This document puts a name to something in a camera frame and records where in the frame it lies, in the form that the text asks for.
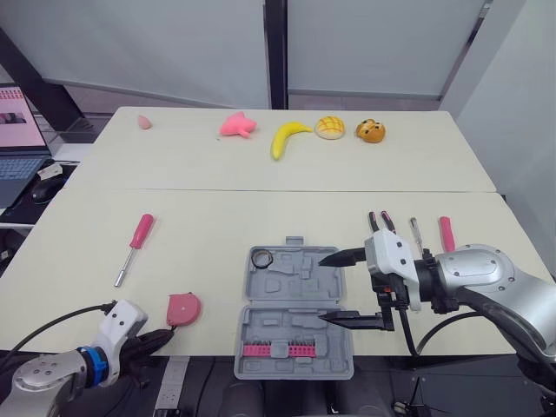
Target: laptop keyboard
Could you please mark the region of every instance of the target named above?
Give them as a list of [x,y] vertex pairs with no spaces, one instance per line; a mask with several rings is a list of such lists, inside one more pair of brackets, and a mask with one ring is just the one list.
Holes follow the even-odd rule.
[[0,180],[24,180],[35,174],[41,159],[0,159]]

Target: metal rod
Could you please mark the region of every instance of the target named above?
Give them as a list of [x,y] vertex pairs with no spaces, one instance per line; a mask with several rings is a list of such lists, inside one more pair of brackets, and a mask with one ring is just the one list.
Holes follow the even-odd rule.
[[423,238],[420,235],[417,219],[412,217],[409,219],[409,224],[411,225],[411,231],[413,232],[415,241],[417,242],[417,248],[419,248],[419,255],[423,256]]
[[125,260],[122,270],[120,271],[120,274],[118,274],[118,277],[116,278],[116,282],[114,282],[114,287],[119,287],[122,285],[123,277],[125,276],[125,271],[128,268],[129,261],[131,261],[131,257],[133,256],[135,251],[136,251],[135,248],[131,248],[131,250],[129,251],[128,259]]

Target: blue ring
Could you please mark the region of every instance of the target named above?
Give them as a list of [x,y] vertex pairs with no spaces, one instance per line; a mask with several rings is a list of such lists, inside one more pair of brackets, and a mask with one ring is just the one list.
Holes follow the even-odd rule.
[[98,352],[96,351],[96,349],[89,347],[89,346],[83,346],[80,347],[80,349],[83,349],[85,352],[87,352],[90,356],[90,359],[93,362],[93,371],[95,371],[95,378],[93,380],[93,387],[95,387],[96,385],[98,385],[101,382],[101,378],[103,377],[103,371],[104,369],[108,368],[108,362],[105,362],[101,359],[101,355],[98,354]]

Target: pink toy fish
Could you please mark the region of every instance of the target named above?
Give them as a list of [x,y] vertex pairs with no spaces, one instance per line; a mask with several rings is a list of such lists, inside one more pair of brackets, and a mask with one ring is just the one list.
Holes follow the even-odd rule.
[[249,133],[255,129],[256,125],[257,123],[246,118],[242,111],[238,111],[226,119],[220,128],[220,134],[225,136],[241,135],[248,138]]

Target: yellow banana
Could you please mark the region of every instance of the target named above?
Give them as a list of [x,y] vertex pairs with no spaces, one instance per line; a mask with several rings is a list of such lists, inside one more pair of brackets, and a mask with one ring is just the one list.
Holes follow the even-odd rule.
[[272,157],[275,159],[275,161],[278,161],[284,155],[284,151],[286,150],[286,142],[288,141],[289,136],[293,135],[294,133],[312,131],[313,130],[311,128],[299,122],[288,122],[282,124],[282,126],[275,133],[275,138],[272,141]]

